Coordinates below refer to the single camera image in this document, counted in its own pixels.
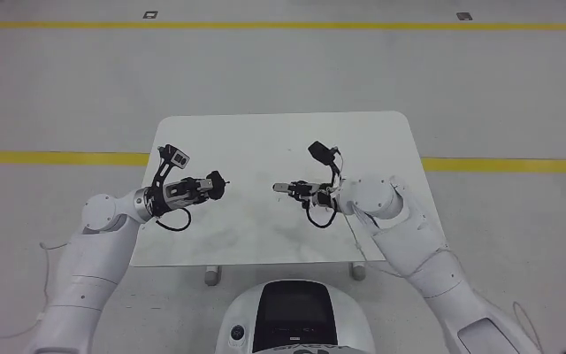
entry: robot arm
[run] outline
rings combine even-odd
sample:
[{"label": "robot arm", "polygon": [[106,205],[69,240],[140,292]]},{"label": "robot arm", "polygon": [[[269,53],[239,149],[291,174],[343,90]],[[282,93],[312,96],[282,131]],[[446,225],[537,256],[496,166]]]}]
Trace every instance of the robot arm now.
[{"label": "robot arm", "polygon": [[444,235],[400,178],[346,180],[336,199],[421,294],[450,353],[539,353],[514,320],[474,291]]},{"label": "robot arm", "polygon": [[150,187],[120,199],[93,196],[85,203],[82,224],[58,265],[57,294],[25,353],[89,353],[102,310],[128,268],[140,225],[223,196],[226,182],[217,171],[205,179],[189,177],[165,185],[167,174],[174,166],[184,168],[188,156],[171,145],[161,148],[160,156]]}]

